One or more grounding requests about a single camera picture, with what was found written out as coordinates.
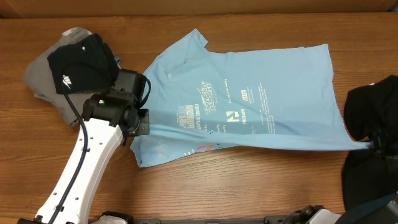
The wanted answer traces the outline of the light blue printed t-shirt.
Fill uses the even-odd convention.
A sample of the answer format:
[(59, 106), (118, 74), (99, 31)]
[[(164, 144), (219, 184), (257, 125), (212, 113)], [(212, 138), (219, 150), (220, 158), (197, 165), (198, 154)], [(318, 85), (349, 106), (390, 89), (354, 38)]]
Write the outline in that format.
[(150, 133), (132, 142), (139, 167), (236, 146), (366, 149), (346, 132), (326, 44), (210, 52), (193, 30), (146, 69)]

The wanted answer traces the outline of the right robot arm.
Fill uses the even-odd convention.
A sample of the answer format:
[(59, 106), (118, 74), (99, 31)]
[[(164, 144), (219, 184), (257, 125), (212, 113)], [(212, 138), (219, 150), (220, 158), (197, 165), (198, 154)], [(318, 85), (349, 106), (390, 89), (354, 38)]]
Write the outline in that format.
[(397, 129), (375, 130), (369, 140), (371, 148), (351, 151), (341, 172), (346, 213), (308, 206), (282, 223), (397, 223)]

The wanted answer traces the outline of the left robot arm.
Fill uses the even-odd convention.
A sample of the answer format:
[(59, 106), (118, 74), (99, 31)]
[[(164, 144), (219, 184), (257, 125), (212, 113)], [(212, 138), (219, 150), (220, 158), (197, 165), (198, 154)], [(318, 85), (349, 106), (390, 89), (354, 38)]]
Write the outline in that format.
[(32, 223), (88, 223), (104, 170), (129, 136), (149, 134), (149, 94), (139, 88), (112, 88), (85, 101), (80, 132), (71, 156)]

